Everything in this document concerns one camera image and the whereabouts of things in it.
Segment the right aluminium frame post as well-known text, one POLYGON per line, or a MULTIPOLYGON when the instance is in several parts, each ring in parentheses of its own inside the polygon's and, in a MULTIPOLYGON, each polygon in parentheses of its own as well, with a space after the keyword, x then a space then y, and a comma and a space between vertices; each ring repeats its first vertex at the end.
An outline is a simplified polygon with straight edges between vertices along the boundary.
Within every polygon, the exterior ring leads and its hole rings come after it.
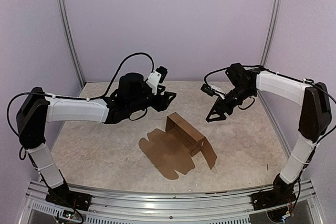
POLYGON ((274 0, 272 4, 272 10, 270 15, 270 22, 267 30, 266 41, 263 48, 263 53, 261 55, 260 64, 265 66, 271 50, 272 41, 276 31, 278 15, 281 7, 281 0, 274 0))

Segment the left aluminium frame post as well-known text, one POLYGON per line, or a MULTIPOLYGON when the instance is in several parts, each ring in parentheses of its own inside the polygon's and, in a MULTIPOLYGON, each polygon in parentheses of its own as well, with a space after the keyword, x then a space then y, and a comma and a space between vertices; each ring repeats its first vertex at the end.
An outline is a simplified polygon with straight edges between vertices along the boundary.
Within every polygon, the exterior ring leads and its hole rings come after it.
POLYGON ((86 84, 86 81, 85 81, 84 74, 83 74, 83 71, 82 71, 82 68, 79 62, 77 52, 76 52, 75 43, 74 43, 74 39, 72 36, 70 22, 69 22, 68 14, 67 14, 66 1, 57 0, 57 3, 58 3, 60 18, 61 18, 61 22, 62 22, 64 34, 65 34, 66 43, 68 45, 68 49, 70 53, 70 59, 73 64, 75 75, 77 77, 79 85, 81 88, 83 88, 86 84))

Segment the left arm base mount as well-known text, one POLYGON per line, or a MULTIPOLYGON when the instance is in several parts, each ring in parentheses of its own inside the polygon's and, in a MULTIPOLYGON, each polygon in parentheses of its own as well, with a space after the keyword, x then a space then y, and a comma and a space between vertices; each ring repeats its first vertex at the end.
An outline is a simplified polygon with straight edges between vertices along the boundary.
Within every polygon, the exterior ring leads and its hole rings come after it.
POLYGON ((55 205, 69 207, 76 210, 88 211, 92 196, 86 193, 70 191, 65 197, 61 198, 49 191, 46 201, 55 205))

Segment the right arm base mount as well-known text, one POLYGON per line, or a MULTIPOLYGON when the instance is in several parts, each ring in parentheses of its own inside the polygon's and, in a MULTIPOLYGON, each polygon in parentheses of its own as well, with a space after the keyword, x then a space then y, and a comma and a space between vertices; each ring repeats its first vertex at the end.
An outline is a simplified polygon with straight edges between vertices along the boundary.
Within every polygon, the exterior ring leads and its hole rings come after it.
POLYGON ((272 190, 261 190, 257 193, 253 193, 250 196, 254 210, 262 210, 266 208, 272 208, 287 203, 294 203, 296 201, 296 195, 293 191, 284 195, 277 195, 272 190))

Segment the aluminium frame post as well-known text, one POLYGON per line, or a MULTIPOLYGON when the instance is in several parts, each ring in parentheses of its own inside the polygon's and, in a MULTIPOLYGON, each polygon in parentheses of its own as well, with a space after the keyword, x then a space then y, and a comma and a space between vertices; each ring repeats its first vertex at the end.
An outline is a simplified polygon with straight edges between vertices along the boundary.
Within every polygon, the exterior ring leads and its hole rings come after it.
POLYGON ((272 41, 276 31, 278 15, 281 7, 281 0, 274 0, 272 4, 272 10, 270 15, 270 22, 267 30, 266 41, 263 48, 263 53, 261 55, 260 64, 265 66, 271 50, 272 41))
POLYGON ((57 3, 58 3, 60 18, 61 18, 61 22, 62 22, 64 34, 65 34, 66 43, 68 45, 68 49, 70 53, 70 59, 73 64, 75 75, 77 77, 79 85, 81 88, 83 88, 86 84, 86 81, 85 81, 84 74, 83 74, 83 71, 82 71, 82 68, 79 62, 77 52, 76 52, 75 43, 74 43, 74 39, 72 36, 70 22, 69 22, 68 14, 67 14, 66 1, 57 0, 57 3))

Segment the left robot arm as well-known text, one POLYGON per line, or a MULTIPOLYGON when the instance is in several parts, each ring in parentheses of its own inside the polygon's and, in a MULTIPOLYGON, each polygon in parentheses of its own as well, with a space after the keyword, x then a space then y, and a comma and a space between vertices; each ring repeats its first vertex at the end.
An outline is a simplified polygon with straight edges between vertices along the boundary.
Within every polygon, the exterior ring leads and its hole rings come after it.
POLYGON ((66 206, 73 193, 55 164, 45 140, 45 125, 56 121, 88 121, 117 124, 138 111, 148 108, 165 111, 176 97, 162 85, 163 76, 152 72, 148 79, 139 73, 122 76, 118 88, 110 96, 98 98, 63 97, 35 87, 16 115, 19 142, 27 151, 42 179, 53 189, 53 197, 66 206))

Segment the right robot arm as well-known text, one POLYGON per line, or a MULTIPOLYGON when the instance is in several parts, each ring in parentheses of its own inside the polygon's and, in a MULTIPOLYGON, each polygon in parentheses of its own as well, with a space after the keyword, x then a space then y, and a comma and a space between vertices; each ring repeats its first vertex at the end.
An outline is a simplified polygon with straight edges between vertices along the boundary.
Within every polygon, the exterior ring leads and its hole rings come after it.
POLYGON ((232 115, 234 108, 240 108, 248 98, 255 98, 258 92, 268 92, 292 101, 301 108, 298 125, 298 139, 290 157, 273 182, 269 201, 281 204, 289 196, 294 184, 310 164, 321 140, 331 132, 328 127, 332 121, 330 100, 324 83, 311 79, 298 80, 271 71, 262 65, 242 65, 233 63, 222 68, 233 89, 224 92, 206 80, 201 90, 217 99, 212 106, 207 122, 223 121, 232 115))

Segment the front aluminium rail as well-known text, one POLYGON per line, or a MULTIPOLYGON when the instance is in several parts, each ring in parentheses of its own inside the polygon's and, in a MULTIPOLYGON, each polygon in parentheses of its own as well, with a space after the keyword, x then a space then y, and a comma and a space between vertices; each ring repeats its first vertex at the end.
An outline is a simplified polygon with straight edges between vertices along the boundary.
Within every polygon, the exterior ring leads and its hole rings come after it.
MULTIPOLYGON (((140 193, 70 184, 70 189, 92 196, 85 223, 274 223, 267 212, 254 210, 251 195, 266 192, 271 185, 201 193, 140 193)), ((29 223, 37 212, 67 222, 62 214, 71 210, 45 201, 47 188, 31 181, 14 223, 29 223)), ((311 181, 301 182, 301 193, 293 216, 285 223, 326 223, 311 181)))

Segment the brown cardboard box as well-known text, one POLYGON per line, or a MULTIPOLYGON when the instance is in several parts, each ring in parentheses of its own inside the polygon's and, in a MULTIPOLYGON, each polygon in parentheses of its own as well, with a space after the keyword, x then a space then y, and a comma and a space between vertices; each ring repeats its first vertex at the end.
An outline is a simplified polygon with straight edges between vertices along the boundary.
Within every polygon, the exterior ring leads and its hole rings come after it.
POLYGON ((178 173, 186 175, 193 170, 193 157, 199 152, 210 169, 217 160, 208 139, 176 112, 167 116, 164 131, 154 129, 146 138, 141 138, 139 148, 161 175, 169 180, 178 179, 178 173))

